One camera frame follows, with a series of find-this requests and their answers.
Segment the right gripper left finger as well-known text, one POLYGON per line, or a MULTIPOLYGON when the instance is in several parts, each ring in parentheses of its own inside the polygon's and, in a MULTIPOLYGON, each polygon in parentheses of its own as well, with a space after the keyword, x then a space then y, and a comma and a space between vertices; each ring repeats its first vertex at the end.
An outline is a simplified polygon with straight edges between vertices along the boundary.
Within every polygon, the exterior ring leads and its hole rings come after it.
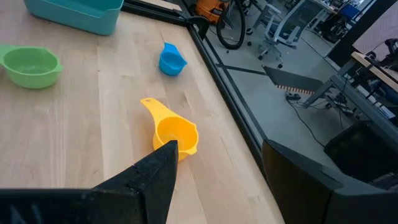
POLYGON ((178 142, 91 189, 0 189, 0 224, 165 224, 178 142))

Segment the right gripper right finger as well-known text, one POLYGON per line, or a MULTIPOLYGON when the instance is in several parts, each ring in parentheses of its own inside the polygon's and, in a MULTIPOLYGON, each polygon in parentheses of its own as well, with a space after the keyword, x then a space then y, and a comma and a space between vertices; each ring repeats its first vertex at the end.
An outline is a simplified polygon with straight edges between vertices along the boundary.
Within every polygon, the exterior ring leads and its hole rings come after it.
POLYGON ((286 224, 398 224, 398 192, 366 184, 270 139, 262 143, 262 163, 286 224))

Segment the yellow measuring cup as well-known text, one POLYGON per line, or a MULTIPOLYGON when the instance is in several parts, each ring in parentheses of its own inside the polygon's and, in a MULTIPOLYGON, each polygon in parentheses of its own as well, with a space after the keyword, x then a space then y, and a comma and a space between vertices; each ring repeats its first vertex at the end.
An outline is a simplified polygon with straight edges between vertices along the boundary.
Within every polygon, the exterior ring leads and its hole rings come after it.
POLYGON ((177 141, 179 161, 197 152, 199 134, 195 123, 168 109, 155 98, 143 98, 141 103, 149 110, 154 121, 154 150, 169 141, 177 141))

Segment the light blue measuring cup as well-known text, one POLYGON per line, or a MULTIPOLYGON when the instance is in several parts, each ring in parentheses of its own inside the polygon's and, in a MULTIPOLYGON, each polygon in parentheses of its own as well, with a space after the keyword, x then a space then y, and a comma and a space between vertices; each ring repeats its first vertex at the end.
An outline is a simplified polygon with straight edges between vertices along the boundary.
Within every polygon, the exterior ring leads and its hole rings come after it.
POLYGON ((164 43, 164 48, 159 55, 159 68, 168 76, 178 76, 187 65, 178 48, 168 42, 164 43))

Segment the green measuring cup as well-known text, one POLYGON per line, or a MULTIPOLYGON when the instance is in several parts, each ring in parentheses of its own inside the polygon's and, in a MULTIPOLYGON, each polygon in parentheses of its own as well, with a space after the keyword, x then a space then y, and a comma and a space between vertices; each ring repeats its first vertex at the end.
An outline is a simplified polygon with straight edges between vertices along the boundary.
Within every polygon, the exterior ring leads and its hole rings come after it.
POLYGON ((16 85, 43 89, 53 85, 63 70, 60 59, 43 47, 0 45, 0 65, 16 85))

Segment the teal plastic basket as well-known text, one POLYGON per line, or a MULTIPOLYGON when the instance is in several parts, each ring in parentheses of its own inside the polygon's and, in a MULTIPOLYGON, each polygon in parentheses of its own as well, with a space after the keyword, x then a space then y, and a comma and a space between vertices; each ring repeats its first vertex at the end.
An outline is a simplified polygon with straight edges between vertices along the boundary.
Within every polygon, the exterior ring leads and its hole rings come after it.
POLYGON ((124 0, 24 0, 34 16, 98 35, 113 34, 124 0))

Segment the black mesh computer case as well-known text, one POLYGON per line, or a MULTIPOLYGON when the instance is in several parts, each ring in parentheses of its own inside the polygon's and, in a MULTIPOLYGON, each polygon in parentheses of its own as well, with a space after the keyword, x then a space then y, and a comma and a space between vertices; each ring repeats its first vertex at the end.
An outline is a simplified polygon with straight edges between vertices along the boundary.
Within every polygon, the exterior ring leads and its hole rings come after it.
POLYGON ((370 121, 358 121, 329 140, 324 152, 342 173, 398 192, 398 143, 370 121))

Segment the black panel with striped edge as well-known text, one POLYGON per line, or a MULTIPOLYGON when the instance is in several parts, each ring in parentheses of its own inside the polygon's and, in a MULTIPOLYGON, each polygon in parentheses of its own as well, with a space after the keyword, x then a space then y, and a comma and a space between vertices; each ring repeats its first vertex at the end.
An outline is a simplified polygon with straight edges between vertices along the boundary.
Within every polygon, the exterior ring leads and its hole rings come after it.
POLYGON ((273 84, 281 90, 312 95, 323 85, 322 81, 314 78, 304 77, 276 68, 265 66, 262 68, 273 84))

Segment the wooden top desk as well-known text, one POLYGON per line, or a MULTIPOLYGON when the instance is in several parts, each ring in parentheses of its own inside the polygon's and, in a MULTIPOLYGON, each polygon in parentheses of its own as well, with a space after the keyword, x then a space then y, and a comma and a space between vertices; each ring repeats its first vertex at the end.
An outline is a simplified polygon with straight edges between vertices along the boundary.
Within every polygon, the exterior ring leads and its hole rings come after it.
POLYGON ((371 72, 373 75, 378 77, 385 84, 398 91, 398 73, 378 67, 370 59, 358 52, 351 54, 351 59, 342 66, 336 74, 331 76, 327 82, 325 82, 310 98, 308 98, 303 104, 304 107, 309 107, 320 97, 322 97, 331 87, 335 87, 340 90, 354 105, 365 114, 370 120, 372 120, 377 130, 385 135, 388 140, 391 140, 394 144, 398 144, 398 128, 393 125, 390 120, 382 114, 382 112, 376 108, 369 100, 365 99, 365 96, 360 94, 354 87, 349 85, 344 76, 348 71, 355 65, 360 64, 366 70, 371 72))

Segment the grey office chair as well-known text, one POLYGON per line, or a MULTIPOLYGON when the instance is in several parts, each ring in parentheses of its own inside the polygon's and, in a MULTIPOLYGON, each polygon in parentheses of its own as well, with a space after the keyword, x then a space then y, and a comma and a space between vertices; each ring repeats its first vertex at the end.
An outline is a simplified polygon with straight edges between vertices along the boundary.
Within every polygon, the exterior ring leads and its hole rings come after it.
POLYGON ((262 52, 257 58, 262 60, 266 54, 273 52, 279 61, 277 67, 282 68, 282 52, 277 46, 296 49, 302 32, 323 9, 323 4, 316 0, 300 0, 283 18, 279 18, 281 11, 266 4, 251 27, 252 31, 259 26, 264 27, 264 38, 259 44, 262 52))

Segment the pink divider panel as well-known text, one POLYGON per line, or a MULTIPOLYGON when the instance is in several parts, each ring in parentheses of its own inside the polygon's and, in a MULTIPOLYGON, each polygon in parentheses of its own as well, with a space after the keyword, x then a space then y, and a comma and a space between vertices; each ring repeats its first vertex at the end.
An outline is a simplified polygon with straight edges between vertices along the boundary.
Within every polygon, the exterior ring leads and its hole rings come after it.
POLYGON ((373 51, 378 59, 384 59, 389 54, 384 43, 387 39, 398 39, 398 1, 356 40, 353 47, 363 54, 373 51))

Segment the orange shop vacuum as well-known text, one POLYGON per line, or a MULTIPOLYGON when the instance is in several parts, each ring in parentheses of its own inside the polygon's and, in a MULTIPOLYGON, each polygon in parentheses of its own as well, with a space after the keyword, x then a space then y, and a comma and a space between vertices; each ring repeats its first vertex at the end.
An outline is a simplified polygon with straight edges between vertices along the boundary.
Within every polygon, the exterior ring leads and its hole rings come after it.
POLYGON ((207 18, 210 24, 216 24, 229 3, 230 0, 198 0, 194 11, 199 16, 207 18))

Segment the black divider post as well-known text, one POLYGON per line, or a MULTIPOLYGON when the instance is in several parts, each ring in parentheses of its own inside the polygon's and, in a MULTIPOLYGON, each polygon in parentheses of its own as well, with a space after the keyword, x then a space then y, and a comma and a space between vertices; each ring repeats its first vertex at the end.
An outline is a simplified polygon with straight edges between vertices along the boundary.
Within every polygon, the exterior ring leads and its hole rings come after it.
POLYGON ((327 55, 335 65, 342 67, 356 50, 353 44, 396 2, 397 0, 376 0, 362 18, 332 48, 327 55))

